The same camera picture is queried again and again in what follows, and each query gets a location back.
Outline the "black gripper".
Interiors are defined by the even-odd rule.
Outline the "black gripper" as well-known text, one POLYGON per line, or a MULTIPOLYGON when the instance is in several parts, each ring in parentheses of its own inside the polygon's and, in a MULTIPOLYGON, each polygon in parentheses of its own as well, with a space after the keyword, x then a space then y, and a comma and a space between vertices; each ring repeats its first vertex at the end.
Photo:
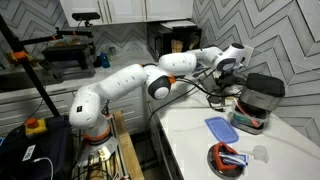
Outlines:
POLYGON ((217 79, 217 85, 220 87, 230 87, 232 85, 244 85, 245 79, 235 76, 232 71, 223 72, 217 79))

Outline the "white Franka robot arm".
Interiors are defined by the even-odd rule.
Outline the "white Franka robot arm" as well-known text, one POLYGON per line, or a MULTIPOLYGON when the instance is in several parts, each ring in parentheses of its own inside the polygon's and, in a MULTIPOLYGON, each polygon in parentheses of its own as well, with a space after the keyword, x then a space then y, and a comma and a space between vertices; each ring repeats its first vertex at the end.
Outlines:
POLYGON ((129 65, 101 81, 81 86, 70 108, 69 123, 83 129, 86 140, 104 140, 110 128, 107 117, 102 114, 100 104, 103 101, 117 100, 142 85, 146 86, 153 99, 164 99, 177 78, 196 69, 198 60, 223 73, 238 70, 244 56, 244 46, 232 43, 225 51, 218 47, 194 49, 165 54, 157 64, 129 65))

